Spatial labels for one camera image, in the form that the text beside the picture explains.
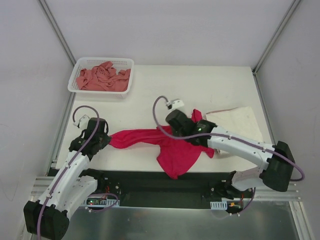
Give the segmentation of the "magenta t shirt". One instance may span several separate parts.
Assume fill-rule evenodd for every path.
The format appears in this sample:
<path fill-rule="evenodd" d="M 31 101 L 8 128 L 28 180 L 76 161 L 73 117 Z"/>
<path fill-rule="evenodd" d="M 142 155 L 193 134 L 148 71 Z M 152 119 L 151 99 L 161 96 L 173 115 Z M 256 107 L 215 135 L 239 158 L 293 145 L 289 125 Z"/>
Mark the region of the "magenta t shirt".
<path fill-rule="evenodd" d="M 164 172 L 176 180 L 185 174 L 198 160 L 201 153 L 213 158 L 215 150 L 195 146 L 184 140 L 172 139 L 157 127 L 154 129 L 129 129 L 111 135 L 110 145 L 116 149 L 127 149 L 135 144 L 145 143 L 160 147 L 156 160 Z"/>

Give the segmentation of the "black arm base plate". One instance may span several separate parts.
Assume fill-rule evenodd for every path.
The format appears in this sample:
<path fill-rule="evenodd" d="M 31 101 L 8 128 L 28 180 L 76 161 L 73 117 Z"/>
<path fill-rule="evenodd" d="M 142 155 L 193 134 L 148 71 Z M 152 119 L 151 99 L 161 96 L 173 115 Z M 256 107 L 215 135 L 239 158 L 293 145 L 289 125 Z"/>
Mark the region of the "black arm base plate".
<path fill-rule="evenodd" d="M 225 182 L 229 173 L 187 172 L 178 179 L 172 179 L 165 172 L 96 171 L 102 174 L 98 189 L 85 200 L 116 199 L 120 201 L 119 207 L 210 209 L 210 202 L 227 199 L 239 203 L 245 198 L 253 198 L 251 188 L 234 199 L 216 193 L 214 187 Z"/>

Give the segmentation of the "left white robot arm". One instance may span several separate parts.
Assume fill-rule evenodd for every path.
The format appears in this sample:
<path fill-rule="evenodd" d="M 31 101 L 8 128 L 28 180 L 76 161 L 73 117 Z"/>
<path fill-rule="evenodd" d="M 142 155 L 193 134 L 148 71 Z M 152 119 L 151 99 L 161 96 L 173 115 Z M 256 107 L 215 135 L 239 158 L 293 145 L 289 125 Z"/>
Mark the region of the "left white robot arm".
<path fill-rule="evenodd" d="M 89 170 L 92 158 L 104 149 L 111 137 L 108 123 L 92 117 L 80 136 L 71 141 L 66 159 L 54 179 L 36 201 L 24 208 L 26 230 L 38 238 L 60 240 L 66 234 L 71 217 L 92 193 L 105 191 L 106 183 L 98 170 Z"/>

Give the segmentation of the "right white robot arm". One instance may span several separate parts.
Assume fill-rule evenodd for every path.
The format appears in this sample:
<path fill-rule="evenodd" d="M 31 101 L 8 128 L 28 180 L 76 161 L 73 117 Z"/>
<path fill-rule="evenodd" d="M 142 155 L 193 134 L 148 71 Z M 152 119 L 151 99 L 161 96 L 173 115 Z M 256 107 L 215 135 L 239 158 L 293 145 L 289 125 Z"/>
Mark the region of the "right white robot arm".
<path fill-rule="evenodd" d="M 256 187 L 266 186 L 281 193 L 288 190 L 295 160 L 287 143 L 261 143 L 204 119 L 194 122 L 177 109 L 169 113 L 165 120 L 175 137 L 195 146 L 225 151 L 255 165 L 248 170 L 230 172 L 226 181 L 214 186 L 218 195 L 232 200 Z"/>

